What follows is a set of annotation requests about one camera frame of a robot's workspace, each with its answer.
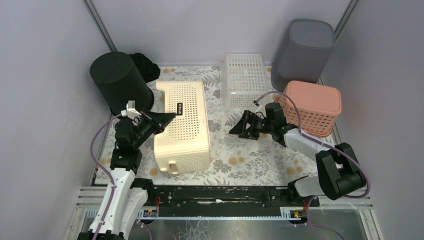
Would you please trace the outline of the grey ribbed waste bin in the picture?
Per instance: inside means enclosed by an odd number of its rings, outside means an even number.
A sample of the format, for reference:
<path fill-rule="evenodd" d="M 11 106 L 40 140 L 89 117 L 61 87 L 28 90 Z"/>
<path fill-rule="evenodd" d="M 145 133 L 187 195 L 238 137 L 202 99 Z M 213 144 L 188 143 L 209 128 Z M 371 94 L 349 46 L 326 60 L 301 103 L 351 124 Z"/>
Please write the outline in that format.
<path fill-rule="evenodd" d="M 316 84 L 336 45 L 333 27 L 321 20 L 292 20 L 271 67 L 271 85 L 282 92 L 291 81 Z"/>

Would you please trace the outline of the floral table mat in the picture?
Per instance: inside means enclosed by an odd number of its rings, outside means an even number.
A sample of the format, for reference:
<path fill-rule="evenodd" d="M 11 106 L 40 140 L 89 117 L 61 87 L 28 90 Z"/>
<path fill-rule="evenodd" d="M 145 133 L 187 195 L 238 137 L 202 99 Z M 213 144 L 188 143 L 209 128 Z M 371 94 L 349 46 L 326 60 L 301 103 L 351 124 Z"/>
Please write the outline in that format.
<path fill-rule="evenodd" d="M 154 140 L 141 147 L 137 178 L 156 185 L 285 186 L 317 173 L 316 163 L 301 153 L 275 143 L 268 134 L 258 140 L 240 139 L 229 130 L 241 118 L 240 110 L 224 110 L 220 69 L 217 66 L 163 66 L 160 81 L 201 81 L 207 109 L 211 159 L 208 169 L 169 176 L 154 157 Z"/>

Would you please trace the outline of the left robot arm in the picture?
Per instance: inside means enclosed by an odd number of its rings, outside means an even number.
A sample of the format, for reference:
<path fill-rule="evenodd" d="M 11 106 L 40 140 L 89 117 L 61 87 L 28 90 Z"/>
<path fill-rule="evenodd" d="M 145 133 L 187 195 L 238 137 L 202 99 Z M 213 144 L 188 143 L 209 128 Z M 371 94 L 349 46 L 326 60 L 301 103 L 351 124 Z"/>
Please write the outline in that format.
<path fill-rule="evenodd" d="M 124 110 L 115 125 L 115 143 L 109 170 L 98 161 L 95 164 L 109 178 L 101 205 L 87 232 L 79 240 L 126 240 L 142 206 L 155 200 L 152 180 L 137 180 L 142 159 L 140 146 L 151 136 L 162 133 L 176 113 L 148 110 L 131 113 Z"/>

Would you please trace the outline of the cream plastic basket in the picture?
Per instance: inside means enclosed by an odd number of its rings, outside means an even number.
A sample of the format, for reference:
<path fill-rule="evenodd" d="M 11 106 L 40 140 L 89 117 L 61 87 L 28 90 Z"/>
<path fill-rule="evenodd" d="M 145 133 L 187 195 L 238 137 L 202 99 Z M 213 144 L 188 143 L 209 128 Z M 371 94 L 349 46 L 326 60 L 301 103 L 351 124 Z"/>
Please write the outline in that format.
<path fill-rule="evenodd" d="M 168 175 L 206 170 L 211 146 L 204 85 L 200 81 L 158 81 L 164 111 L 175 118 L 154 136 L 154 157 Z"/>

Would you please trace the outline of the black round waste bin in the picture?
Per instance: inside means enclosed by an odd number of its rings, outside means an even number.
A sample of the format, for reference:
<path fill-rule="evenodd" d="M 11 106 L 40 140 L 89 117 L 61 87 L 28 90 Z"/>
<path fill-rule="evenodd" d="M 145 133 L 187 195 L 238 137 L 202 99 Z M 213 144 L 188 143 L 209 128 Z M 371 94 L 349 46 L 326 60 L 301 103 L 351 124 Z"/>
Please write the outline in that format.
<path fill-rule="evenodd" d="M 114 116 L 126 109 L 128 101 L 135 101 L 138 111 L 153 108 L 154 93 L 128 54 L 114 51 L 99 56 L 89 74 Z"/>

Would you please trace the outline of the pink plastic basket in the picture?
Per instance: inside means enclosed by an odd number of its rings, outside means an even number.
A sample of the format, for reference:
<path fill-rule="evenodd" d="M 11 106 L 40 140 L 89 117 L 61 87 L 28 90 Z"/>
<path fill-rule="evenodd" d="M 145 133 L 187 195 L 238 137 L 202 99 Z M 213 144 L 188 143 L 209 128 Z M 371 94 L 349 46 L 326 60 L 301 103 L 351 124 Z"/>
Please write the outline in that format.
<path fill-rule="evenodd" d="M 301 118 L 300 127 L 303 131 L 317 136 L 327 137 L 332 133 L 333 125 L 342 112 L 342 95 L 334 87 L 303 81 L 290 81 L 283 95 L 273 95 L 274 101 L 283 108 L 286 121 L 298 124 L 298 114 Z"/>

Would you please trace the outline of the white translucent perforated basket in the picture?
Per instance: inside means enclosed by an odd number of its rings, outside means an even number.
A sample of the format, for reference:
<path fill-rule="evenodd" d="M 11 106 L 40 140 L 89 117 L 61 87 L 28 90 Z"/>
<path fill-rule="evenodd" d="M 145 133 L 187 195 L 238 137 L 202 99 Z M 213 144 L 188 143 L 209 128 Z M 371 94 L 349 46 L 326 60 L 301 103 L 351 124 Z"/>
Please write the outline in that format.
<path fill-rule="evenodd" d="M 255 111 L 254 101 L 268 91 L 260 53 L 229 53 L 220 65 L 220 99 L 227 111 Z"/>

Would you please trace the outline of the black cloth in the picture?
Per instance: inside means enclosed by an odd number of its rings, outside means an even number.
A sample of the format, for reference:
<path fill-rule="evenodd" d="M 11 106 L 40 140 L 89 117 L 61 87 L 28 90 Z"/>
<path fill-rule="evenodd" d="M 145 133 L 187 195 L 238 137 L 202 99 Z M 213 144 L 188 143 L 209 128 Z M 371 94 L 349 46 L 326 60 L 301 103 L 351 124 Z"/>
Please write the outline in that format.
<path fill-rule="evenodd" d="M 161 70 L 159 66 L 153 63 L 142 53 L 129 54 L 139 73 L 146 83 L 153 82 L 160 77 Z"/>

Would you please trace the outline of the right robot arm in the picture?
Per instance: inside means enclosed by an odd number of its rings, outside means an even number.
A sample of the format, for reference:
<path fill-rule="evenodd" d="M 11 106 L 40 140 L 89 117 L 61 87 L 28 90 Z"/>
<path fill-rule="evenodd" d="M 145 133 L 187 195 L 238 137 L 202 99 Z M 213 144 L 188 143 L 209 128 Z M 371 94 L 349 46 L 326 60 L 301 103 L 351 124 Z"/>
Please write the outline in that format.
<path fill-rule="evenodd" d="M 268 103 L 264 109 L 265 116 L 245 110 L 229 134 L 249 140 L 257 140 L 260 134 L 269 134 L 274 142 L 315 161 L 316 175 L 304 176 L 288 184 L 286 198 L 291 205 L 299 206 L 309 196 L 325 195 L 331 200 L 349 197 L 352 192 L 366 186 L 365 174 L 360 170 L 349 144 L 333 145 L 299 132 L 296 125 L 287 123 L 279 103 Z"/>

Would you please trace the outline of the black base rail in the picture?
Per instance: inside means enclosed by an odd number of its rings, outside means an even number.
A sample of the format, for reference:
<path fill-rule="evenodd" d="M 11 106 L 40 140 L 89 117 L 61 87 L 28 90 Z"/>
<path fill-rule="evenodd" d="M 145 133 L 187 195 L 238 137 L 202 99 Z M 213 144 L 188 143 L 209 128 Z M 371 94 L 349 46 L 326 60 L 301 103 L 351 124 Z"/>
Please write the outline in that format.
<path fill-rule="evenodd" d="M 156 185 L 148 188 L 147 202 L 137 218 L 283 218 L 305 210 L 308 202 L 286 186 Z"/>

